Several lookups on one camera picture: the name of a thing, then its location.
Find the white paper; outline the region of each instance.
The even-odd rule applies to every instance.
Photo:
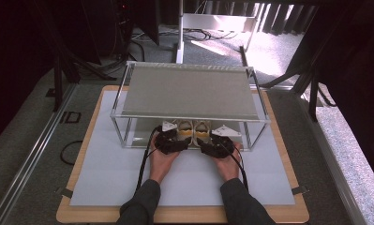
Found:
[[[110,118],[115,96],[113,91],[104,93],[72,206],[120,206],[135,191],[144,149],[121,147]],[[295,204],[271,128],[242,157],[253,197],[262,204]],[[143,180],[148,174],[149,160]],[[222,205],[222,183],[211,158],[199,150],[183,151],[161,184],[159,205]]]

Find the table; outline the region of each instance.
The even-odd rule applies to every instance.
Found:
[[[97,120],[100,102],[104,91],[117,91],[119,86],[110,85],[102,89],[101,95],[94,110],[90,125],[85,134],[81,150],[76,160],[73,171],[67,183],[67,189],[73,190],[82,170],[85,153],[90,141],[93,129]],[[286,174],[291,184],[291,188],[297,188],[298,182],[292,168],[289,155],[286,151],[277,121],[272,111],[270,101],[265,92],[262,97],[268,114],[271,118],[271,129],[277,143],[277,149],[281,156]],[[268,214],[276,223],[304,223],[309,220],[309,214],[302,194],[294,195],[295,205],[267,205],[264,206]],[[70,206],[70,198],[63,197],[58,210],[57,220],[62,223],[77,222],[115,222],[119,218],[119,207],[91,207],[91,206]],[[222,206],[200,206],[200,207],[164,207],[160,206],[155,212],[154,220],[156,223],[226,223],[225,212]]]

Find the gray sleeve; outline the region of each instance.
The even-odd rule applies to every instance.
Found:
[[[120,208],[117,225],[154,224],[154,213],[160,199],[160,185],[154,180],[146,180],[133,198]]]
[[[231,225],[276,224],[238,178],[225,182],[220,191],[225,213]]]

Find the hand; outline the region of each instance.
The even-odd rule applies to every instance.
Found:
[[[155,148],[155,139],[156,136],[151,141],[151,151],[153,152],[150,156],[151,172],[149,178],[160,184],[172,167],[172,162],[180,155],[180,152],[168,155],[163,154],[160,149]]]
[[[239,142],[233,142],[233,144],[235,148],[240,149],[241,144]],[[232,155],[238,160],[238,162],[240,162],[240,156],[236,149],[233,151]],[[216,163],[219,175],[222,177],[224,182],[239,177],[239,166],[231,156],[225,158],[212,157],[212,159]]]

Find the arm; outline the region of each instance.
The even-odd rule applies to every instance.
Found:
[[[154,146],[155,137],[151,141],[152,154],[150,156],[149,179],[134,194],[133,198],[120,208],[120,218],[117,225],[123,224],[153,224],[154,213],[160,199],[160,183],[169,172],[172,162],[180,154],[163,154]]]
[[[235,147],[239,149],[240,143],[236,142]],[[233,151],[233,156],[240,161],[237,151]],[[228,222],[231,225],[276,224],[265,208],[248,193],[239,180],[239,167],[233,158],[213,158],[213,161],[225,182],[220,191]]]

